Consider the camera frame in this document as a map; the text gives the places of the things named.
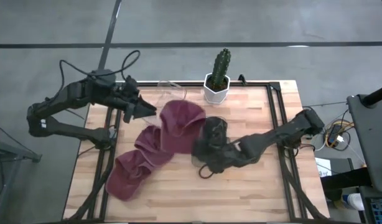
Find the cactus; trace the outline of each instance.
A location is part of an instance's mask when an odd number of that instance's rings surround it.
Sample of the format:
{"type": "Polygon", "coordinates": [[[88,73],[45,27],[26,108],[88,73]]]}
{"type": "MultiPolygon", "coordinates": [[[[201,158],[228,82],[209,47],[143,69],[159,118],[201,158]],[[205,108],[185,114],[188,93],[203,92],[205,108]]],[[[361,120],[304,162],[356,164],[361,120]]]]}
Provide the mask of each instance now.
{"type": "Polygon", "coordinates": [[[211,84],[213,90],[221,90],[223,86],[225,75],[227,74],[227,68],[230,64],[231,52],[228,49],[223,49],[216,57],[215,65],[211,76],[211,84]]]}

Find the black fabric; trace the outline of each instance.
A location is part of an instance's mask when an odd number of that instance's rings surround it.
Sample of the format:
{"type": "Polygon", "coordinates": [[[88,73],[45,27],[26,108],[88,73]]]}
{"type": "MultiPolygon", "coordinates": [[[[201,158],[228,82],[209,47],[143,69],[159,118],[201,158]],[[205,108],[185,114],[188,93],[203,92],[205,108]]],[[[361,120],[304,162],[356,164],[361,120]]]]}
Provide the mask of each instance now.
{"type": "Polygon", "coordinates": [[[224,171],[226,157],[223,152],[227,144],[227,122],[219,117],[208,117],[194,142],[192,156],[205,163],[213,173],[224,171]]]}

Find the potted cactus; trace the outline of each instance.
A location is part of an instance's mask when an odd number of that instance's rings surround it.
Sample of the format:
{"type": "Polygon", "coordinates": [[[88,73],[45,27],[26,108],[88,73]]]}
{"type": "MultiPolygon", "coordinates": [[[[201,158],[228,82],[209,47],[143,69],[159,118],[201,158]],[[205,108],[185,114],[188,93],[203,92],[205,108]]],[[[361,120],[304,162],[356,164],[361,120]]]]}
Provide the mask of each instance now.
{"type": "Polygon", "coordinates": [[[213,72],[205,76],[203,90],[206,100],[211,104],[220,104],[227,97],[230,78],[226,74],[230,60],[230,51],[223,49],[216,57],[213,72]]]}

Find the yellow wire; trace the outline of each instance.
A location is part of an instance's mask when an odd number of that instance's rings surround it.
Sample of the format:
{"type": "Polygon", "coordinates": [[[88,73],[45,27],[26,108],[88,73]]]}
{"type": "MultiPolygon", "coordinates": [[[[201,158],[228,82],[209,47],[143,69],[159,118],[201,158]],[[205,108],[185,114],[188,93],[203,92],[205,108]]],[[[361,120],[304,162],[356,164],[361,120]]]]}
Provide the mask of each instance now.
{"type": "MultiPolygon", "coordinates": [[[[339,130],[339,132],[337,133],[337,136],[339,136],[339,133],[341,133],[342,131],[344,131],[345,130],[345,128],[347,128],[347,127],[349,127],[349,126],[352,126],[352,127],[354,127],[354,122],[348,122],[348,121],[336,121],[336,122],[334,122],[334,123],[332,123],[331,125],[330,125],[330,127],[329,128],[331,128],[333,125],[335,125],[335,124],[341,124],[342,125],[342,128],[339,130]]],[[[327,147],[333,147],[334,145],[335,145],[335,143],[336,143],[336,141],[333,141],[332,143],[331,143],[331,145],[328,145],[328,137],[329,137],[329,133],[327,133],[327,134],[325,134],[325,145],[327,146],[327,147]]]]}

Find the dark red towel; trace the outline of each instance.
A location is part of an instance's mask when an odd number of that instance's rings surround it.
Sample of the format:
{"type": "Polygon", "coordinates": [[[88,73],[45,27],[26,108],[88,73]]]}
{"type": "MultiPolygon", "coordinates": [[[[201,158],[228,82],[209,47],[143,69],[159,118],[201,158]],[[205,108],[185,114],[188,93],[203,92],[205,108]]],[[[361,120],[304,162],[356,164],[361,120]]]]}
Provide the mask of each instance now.
{"type": "Polygon", "coordinates": [[[161,150],[161,129],[157,126],[148,126],[136,139],[134,146],[141,151],[148,163],[159,167],[169,162],[173,153],[161,150]]]}
{"type": "Polygon", "coordinates": [[[110,195],[127,201],[153,170],[141,151],[126,152],[115,159],[115,168],[105,183],[105,189],[110,195]]]}
{"type": "Polygon", "coordinates": [[[191,154],[205,123],[205,111],[186,100],[172,100],[162,109],[161,147],[165,152],[191,154]]]}
{"type": "Polygon", "coordinates": [[[134,143],[138,150],[115,159],[115,168],[105,185],[110,195],[123,201],[132,199],[143,180],[169,162],[174,153],[190,154],[206,116],[194,103],[173,100],[163,107],[160,117],[162,129],[148,126],[134,143]]]}

